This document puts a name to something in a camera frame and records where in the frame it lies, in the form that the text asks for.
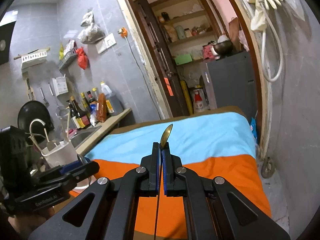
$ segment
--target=wooden shelf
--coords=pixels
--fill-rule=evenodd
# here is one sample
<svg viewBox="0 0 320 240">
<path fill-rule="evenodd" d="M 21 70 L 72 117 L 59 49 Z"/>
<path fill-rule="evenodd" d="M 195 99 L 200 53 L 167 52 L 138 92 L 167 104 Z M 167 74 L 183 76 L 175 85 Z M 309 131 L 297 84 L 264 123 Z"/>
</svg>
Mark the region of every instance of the wooden shelf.
<svg viewBox="0 0 320 240">
<path fill-rule="evenodd" d="M 188 64 L 191 64 L 191 63 L 200 63 L 200 62 L 203 62 L 203 58 L 197 59 L 197 60 L 193 60 L 193 61 L 190 61 L 190 62 L 188 62 L 188 63 L 181 64 L 181 65 L 177 65 L 177 64 L 176 64 L 176 66 L 179 67 L 179 66 L 185 66 L 185 65 L 188 65 Z"/>
<path fill-rule="evenodd" d="M 183 22 L 183 21 L 186 21 L 186 20 L 189 20 L 189 19 L 197 18 L 197 17 L 203 16 L 203 15 L 207 15 L 207 12 L 205 10 L 198 11 L 198 12 L 195 12 L 195 13 L 186 14 L 186 15 L 182 15 L 182 16 L 179 16 L 179 17 L 175 17 L 175 18 L 173 18 L 173 19 L 171 19 L 169 21 L 166 21 L 164 23 L 161 23 L 161 24 L 162 25 L 174 24 L 174 23 Z"/>
<path fill-rule="evenodd" d="M 203 34 L 198 34 L 198 35 L 195 35 L 195 36 L 191 36 L 189 38 L 185 38 L 183 40 L 178 40 L 178 41 L 169 43 L 168 46 L 169 47 L 177 46 L 177 45 L 189 42 L 189 41 L 194 41 L 194 40 L 205 38 L 205 37 L 208 37 L 208 36 L 213 36 L 214 34 L 215 34 L 214 31 L 206 32 L 206 33 L 203 33 Z"/>
</svg>

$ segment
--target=shower hose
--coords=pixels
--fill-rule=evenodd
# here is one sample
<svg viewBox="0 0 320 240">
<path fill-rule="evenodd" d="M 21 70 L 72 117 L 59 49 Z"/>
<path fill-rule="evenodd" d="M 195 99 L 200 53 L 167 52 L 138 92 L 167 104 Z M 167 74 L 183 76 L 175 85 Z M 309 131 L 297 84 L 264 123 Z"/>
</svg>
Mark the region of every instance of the shower hose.
<svg viewBox="0 0 320 240">
<path fill-rule="evenodd" d="M 283 51 L 282 51 L 282 47 L 281 47 L 279 36 L 278 36 L 278 34 L 277 34 L 277 32 L 276 32 L 276 30 L 275 30 L 275 28 L 274 28 L 269 16 L 267 14 L 267 11 L 266 11 L 264 5 L 261 6 L 261 7 L 262 7 L 264 15 L 266 16 L 267 22 L 268 22 L 268 24 L 269 24 L 269 26 L 270 26 L 273 34 L 274 34 L 274 37 L 276 38 L 276 42 L 277 42 L 278 48 L 279 48 L 279 54 L 280 54 L 279 69 L 278 69 L 277 74 L 273 78 L 271 78 L 269 76 L 269 73 L 268 73 L 266 67 L 265 67 L 265 58 L 264 58 L 264 56 L 265 56 L 265 50 L 266 50 L 266 30 L 264 30 L 263 33 L 262 33 L 262 52 L 261 52 L 262 72 L 263 72 L 264 78 L 268 82 L 274 82 L 280 77 L 280 74 L 281 74 L 281 71 L 282 71 L 282 67 L 283 67 Z"/>
</svg>

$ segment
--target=black wok lid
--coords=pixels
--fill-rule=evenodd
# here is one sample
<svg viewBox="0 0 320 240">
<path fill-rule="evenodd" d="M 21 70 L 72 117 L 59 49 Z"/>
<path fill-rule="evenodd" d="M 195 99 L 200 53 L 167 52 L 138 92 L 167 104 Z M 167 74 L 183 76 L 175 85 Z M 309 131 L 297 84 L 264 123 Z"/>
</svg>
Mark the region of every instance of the black wok lid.
<svg viewBox="0 0 320 240">
<path fill-rule="evenodd" d="M 46 128 L 47 132 L 54 129 L 48 109 L 44 106 L 44 104 L 35 100 L 28 101 L 21 107 L 18 113 L 18 128 L 24 130 L 25 132 L 29 132 L 29 126 L 36 118 L 44 121 L 45 126 L 39 122 L 34 122 L 32 125 L 32 133 L 38 133 L 45 136 L 44 128 Z M 44 138 L 41 136 L 35 136 L 35 138 L 38 143 L 44 141 Z M 27 142 L 28 144 L 32 144 L 30 139 L 28 139 Z"/>
</svg>

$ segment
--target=orange tag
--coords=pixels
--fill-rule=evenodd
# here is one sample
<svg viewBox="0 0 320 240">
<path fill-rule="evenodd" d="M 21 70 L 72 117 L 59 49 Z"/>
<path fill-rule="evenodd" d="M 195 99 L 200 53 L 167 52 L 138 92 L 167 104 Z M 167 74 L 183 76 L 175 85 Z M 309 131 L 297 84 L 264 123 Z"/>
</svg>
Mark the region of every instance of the orange tag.
<svg viewBox="0 0 320 240">
<path fill-rule="evenodd" d="M 164 81 L 167 85 L 167 89 L 169 91 L 169 95 L 173 97 L 173 92 L 172 92 L 172 89 L 171 89 L 171 86 L 170 86 L 170 83 L 169 83 L 169 79 L 168 78 L 164 78 Z"/>
</svg>

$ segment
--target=wooden door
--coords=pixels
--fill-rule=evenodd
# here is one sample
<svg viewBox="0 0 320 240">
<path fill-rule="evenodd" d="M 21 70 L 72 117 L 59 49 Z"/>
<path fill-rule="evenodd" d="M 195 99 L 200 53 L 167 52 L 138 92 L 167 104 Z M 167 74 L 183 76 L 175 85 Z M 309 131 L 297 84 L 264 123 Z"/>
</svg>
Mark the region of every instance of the wooden door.
<svg viewBox="0 0 320 240">
<path fill-rule="evenodd" d="M 187 103 L 180 85 L 180 78 L 156 16 L 147 0 L 135 0 L 134 3 L 142 22 L 140 28 L 144 29 L 142 32 L 153 56 L 172 116 L 189 115 Z"/>
</svg>

